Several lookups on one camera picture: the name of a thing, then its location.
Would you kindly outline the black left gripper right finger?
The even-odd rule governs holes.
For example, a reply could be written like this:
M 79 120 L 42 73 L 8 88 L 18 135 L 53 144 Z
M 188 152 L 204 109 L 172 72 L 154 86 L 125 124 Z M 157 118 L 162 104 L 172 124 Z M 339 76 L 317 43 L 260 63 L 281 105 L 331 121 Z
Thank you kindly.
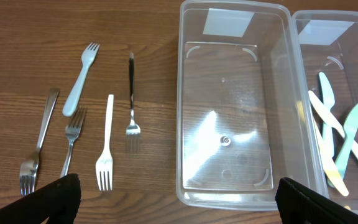
M 358 223 L 357 214 L 288 177 L 280 179 L 275 201 L 284 224 Z

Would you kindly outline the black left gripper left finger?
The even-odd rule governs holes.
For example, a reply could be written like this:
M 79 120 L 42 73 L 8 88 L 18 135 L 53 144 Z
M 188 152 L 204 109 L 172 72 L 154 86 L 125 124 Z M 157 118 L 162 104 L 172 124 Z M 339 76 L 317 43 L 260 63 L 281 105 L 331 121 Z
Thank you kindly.
M 73 223 L 81 203 L 78 174 L 68 174 L 0 209 L 0 223 Z

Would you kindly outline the yellow plastic knife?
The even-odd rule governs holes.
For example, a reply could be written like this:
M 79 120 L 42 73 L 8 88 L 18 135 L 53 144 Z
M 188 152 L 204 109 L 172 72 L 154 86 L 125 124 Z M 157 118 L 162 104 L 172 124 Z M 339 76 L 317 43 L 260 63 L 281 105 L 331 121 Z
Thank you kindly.
M 328 149 L 326 144 L 323 141 L 323 137 L 319 131 L 318 125 L 314 119 L 314 117 L 311 117 L 312 124 L 313 124 L 313 131 L 316 135 L 317 139 L 317 146 L 319 149 L 319 154 L 321 158 L 321 163 L 323 166 L 323 170 L 327 176 L 327 178 L 331 181 L 333 186 L 337 189 L 337 191 L 342 195 L 347 197 L 349 195 L 349 191 L 340 176 L 340 173 L 331 157 L 329 157 Z

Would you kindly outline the white plastic fork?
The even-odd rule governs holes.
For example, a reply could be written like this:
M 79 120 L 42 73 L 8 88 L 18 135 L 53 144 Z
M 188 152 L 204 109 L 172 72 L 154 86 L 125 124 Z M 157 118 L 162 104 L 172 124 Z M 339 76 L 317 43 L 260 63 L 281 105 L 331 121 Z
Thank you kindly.
M 104 129 L 104 148 L 96 161 L 96 179 L 100 191 L 112 190 L 113 158 L 110 150 L 114 95 L 108 96 Z

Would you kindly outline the black handled metal fork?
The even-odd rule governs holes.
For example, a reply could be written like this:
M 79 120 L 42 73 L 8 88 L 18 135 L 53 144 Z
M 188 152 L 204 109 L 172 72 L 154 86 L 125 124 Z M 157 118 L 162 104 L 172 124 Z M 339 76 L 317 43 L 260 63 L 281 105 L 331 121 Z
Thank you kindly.
M 134 53 L 129 54 L 129 90 L 130 90 L 130 122 L 126 128 L 127 151 L 138 154 L 140 151 L 141 129 L 134 119 Z

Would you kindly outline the teal plastic knife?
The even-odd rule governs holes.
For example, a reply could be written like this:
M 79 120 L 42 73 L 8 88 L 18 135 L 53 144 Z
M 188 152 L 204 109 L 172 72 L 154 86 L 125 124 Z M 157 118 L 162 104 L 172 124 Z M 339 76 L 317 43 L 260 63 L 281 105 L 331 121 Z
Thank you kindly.
M 343 130 L 345 134 L 344 143 L 335 160 L 335 165 L 339 171 L 341 179 L 344 179 L 352 145 L 358 130 L 358 103 L 347 115 Z

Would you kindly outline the light blue plastic knife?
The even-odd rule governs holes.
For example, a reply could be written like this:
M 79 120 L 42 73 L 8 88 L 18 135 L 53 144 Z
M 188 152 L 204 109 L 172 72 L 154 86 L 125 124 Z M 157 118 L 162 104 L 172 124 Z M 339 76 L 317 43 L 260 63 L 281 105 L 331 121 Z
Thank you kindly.
M 321 87 L 323 105 L 330 111 L 331 108 L 335 105 L 333 89 L 324 72 L 319 72 L 318 76 Z M 322 137 L 324 142 L 326 143 L 326 146 L 329 149 L 329 155 L 331 157 L 334 157 L 333 129 L 326 123 L 323 124 L 322 128 Z

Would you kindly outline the pale blue plastic fork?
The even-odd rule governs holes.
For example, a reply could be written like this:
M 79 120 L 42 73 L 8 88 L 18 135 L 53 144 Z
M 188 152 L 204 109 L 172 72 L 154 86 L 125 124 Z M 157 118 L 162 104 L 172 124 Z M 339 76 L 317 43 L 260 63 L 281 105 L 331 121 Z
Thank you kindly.
M 87 46 L 87 48 L 85 48 L 85 50 L 82 53 L 81 72 L 78 75 L 78 78 L 73 88 L 71 89 L 71 92 L 68 95 L 68 98 L 63 106 L 62 114 L 66 117 L 71 117 L 78 106 L 81 92 L 85 84 L 86 76 L 88 74 L 88 70 L 90 69 L 90 66 L 93 64 L 96 58 L 96 54 L 98 53 L 99 47 L 100 47 L 99 44 L 92 42 L 89 44 L 89 46 Z

